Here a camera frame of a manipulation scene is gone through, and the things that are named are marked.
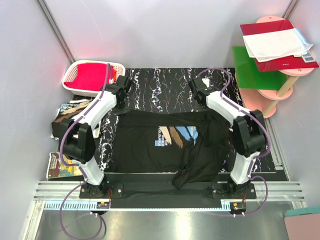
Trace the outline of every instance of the green shelf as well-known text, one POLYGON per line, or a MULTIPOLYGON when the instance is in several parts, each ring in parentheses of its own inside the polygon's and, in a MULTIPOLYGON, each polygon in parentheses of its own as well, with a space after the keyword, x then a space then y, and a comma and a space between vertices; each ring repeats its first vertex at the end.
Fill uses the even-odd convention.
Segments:
POLYGON ((286 82, 287 76, 279 71, 259 71, 245 46, 233 46, 232 52, 238 88, 278 91, 286 82))

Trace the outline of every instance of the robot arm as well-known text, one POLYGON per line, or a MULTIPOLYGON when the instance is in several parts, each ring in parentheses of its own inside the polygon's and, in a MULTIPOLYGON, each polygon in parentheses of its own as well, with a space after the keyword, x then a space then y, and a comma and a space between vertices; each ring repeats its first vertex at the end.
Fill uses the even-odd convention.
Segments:
POLYGON ((107 84, 103 95, 101 91, 97 97, 74 119, 63 119, 59 125, 59 146, 71 124, 77 119, 80 121, 73 127, 66 137, 63 145, 63 153, 78 164, 87 175, 87 183, 91 186, 91 192, 97 195, 107 192, 107 181, 100 170, 94 157, 96 144, 93 138, 93 130, 100 120, 112 108, 123 108, 127 93, 132 81, 125 76, 119 76, 115 84, 107 84))
POLYGON ((236 103, 232 106, 223 99, 227 98, 224 94, 221 95, 220 91, 207 86, 201 78, 191 80, 189 86, 194 99, 200 105, 215 110, 233 126, 232 141, 236 158, 230 174, 228 191, 240 192, 249 184, 255 157, 266 145, 266 136, 262 129, 241 110, 252 114, 264 126, 263 114, 259 110, 251 111, 236 103))

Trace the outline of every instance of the pink cloth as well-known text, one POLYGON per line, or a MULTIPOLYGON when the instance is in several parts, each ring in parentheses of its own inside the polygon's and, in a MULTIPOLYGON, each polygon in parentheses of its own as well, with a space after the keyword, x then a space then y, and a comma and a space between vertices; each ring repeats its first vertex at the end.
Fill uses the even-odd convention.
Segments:
MULTIPOLYGON (((105 83, 107 65, 104 63, 82 63, 77 67, 77 77, 73 82, 65 82, 64 84, 72 89, 100 91, 105 83)), ((113 69, 111 66, 111 71, 108 74, 108 83, 109 79, 115 76, 113 69)))

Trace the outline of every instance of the black platform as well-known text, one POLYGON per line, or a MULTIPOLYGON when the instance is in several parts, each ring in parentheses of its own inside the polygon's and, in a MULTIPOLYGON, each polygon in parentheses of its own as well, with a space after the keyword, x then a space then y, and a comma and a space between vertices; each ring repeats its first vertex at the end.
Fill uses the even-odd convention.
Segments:
MULTIPOLYGON (((126 75, 132 79, 135 89, 128 97, 127 105, 130 109, 155 112, 155 113, 179 113, 201 111, 200 107, 193 99, 190 88, 187 84, 205 68, 135 68, 127 69, 126 75)), ((234 102, 242 105, 242 99, 235 81, 235 69, 226 68, 231 73, 231 84, 224 94, 234 102)), ((203 77, 210 79, 210 84, 221 89, 227 82, 227 76, 221 71, 208 71, 203 77)), ((97 150, 95 159, 101 169, 110 172, 112 164, 112 141, 117 129, 118 117, 112 111, 102 120, 101 137, 97 139, 97 150)), ((233 169, 236 153, 231 145, 225 163, 221 169, 222 173, 230 173, 233 169)), ((253 168, 254 172, 275 173, 275 165, 271 155, 257 159, 253 168)))

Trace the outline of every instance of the red folder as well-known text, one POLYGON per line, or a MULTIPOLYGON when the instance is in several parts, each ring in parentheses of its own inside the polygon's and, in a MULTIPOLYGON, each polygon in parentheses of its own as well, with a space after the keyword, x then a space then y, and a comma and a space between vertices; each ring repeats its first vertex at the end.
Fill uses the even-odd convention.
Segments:
MULTIPOLYGON (((240 25, 243 35, 264 34, 270 32, 277 32, 282 30, 293 29, 294 26, 288 20, 270 21, 262 23, 241 24, 240 25)), ((318 68, 319 65, 316 61, 305 62, 302 57, 286 56, 271 61, 255 63, 260 72, 277 71, 284 69, 306 69, 318 68)))

